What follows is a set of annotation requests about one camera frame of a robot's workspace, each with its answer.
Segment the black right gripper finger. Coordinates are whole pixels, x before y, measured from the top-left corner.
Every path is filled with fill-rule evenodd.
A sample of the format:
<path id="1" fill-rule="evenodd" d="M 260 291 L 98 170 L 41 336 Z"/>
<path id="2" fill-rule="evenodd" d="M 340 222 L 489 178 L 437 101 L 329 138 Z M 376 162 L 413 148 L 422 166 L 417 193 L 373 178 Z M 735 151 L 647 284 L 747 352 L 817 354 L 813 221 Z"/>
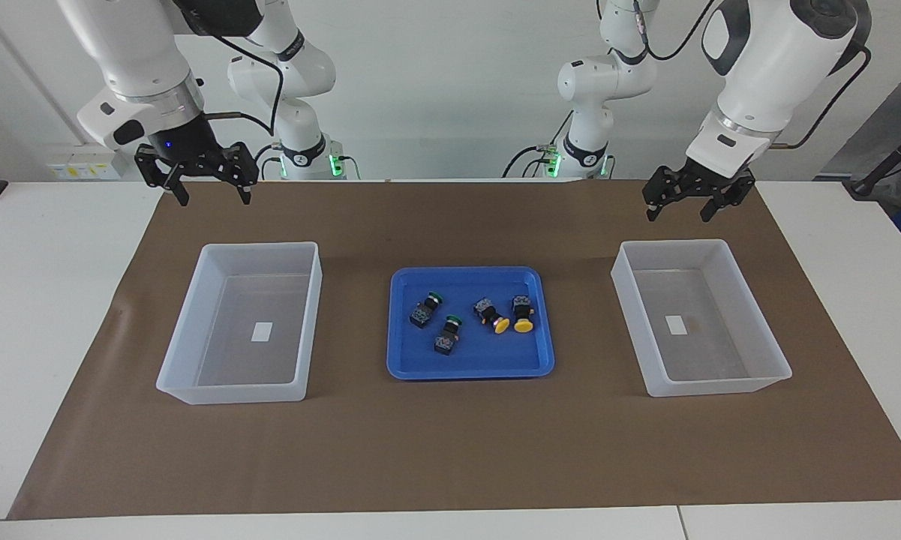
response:
<path id="1" fill-rule="evenodd" d="M 150 188 L 161 188 L 173 195 L 181 206 L 188 206 L 189 193 L 183 185 L 182 178 L 186 172 L 186 163 L 171 163 L 168 172 L 158 166 L 161 157 L 152 146 L 139 146 L 136 150 L 136 167 L 143 181 Z"/>
<path id="2" fill-rule="evenodd" d="M 247 144 L 238 142 L 221 150 L 221 181 L 236 188 L 243 205 L 251 204 L 251 191 L 257 184 L 260 170 Z"/>

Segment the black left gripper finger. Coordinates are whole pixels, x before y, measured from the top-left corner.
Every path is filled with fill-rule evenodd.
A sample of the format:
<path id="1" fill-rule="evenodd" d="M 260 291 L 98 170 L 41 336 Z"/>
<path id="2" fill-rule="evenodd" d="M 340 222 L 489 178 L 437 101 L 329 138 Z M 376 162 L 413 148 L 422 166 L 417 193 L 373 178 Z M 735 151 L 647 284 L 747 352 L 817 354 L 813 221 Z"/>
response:
<path id="1" fill-rule="evenodd" d="M 679 174 L 672 169 L 656 169 L 643 187 L 643 198 L 647 206 L 649 221 L 656 221 L 664 206 L 680 198 Z"/>
<path id="2" fill-rule="evenodd" d="M 736 180 L 728 187 L 712 191 L 710 199 L 700 211 L 701 221 L 708 223 L 721 209 L 741 205 L 755 180 Z"/>

